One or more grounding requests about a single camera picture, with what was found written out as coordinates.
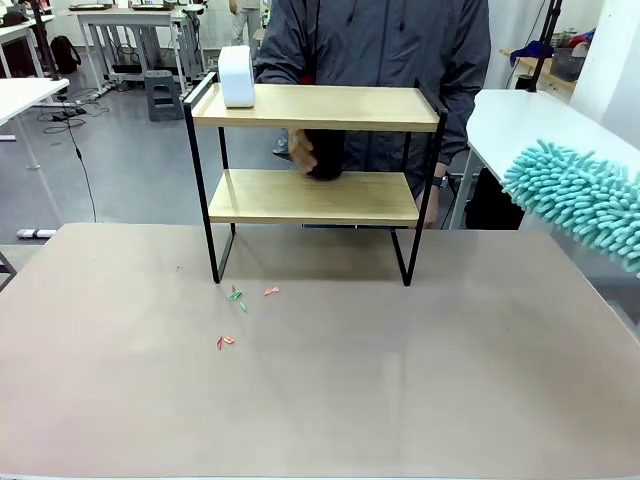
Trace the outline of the person's left hand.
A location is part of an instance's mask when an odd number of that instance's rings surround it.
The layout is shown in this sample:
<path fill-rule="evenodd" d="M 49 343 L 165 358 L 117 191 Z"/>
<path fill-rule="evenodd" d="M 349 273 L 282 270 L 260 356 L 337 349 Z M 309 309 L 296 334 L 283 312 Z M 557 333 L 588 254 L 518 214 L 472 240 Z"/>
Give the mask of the person's left hand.
<path fill-rule="evenodd" d="M 425 214 L 425 223 L 424 227 L 426 229 L 433 228 L 437 223 L 438 215 L 439 215 L 439 197 L 440 197 L 440 189 L 438 187 L 432 186 L 430 188 L 429 199 L 427 203 L 427 209 Z"/>

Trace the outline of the person's right hand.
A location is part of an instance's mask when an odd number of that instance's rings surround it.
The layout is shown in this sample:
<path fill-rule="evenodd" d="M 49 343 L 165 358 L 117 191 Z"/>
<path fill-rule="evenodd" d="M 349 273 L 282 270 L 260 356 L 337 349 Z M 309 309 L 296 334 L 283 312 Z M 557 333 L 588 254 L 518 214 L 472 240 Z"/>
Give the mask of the person's right hand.
<path fill-rule="evenodd" d="M 313 145 L 303 129 L 288 130 L 288 152 L 293 163 L 304 174 L 310 173 L 317 165 Z"/>

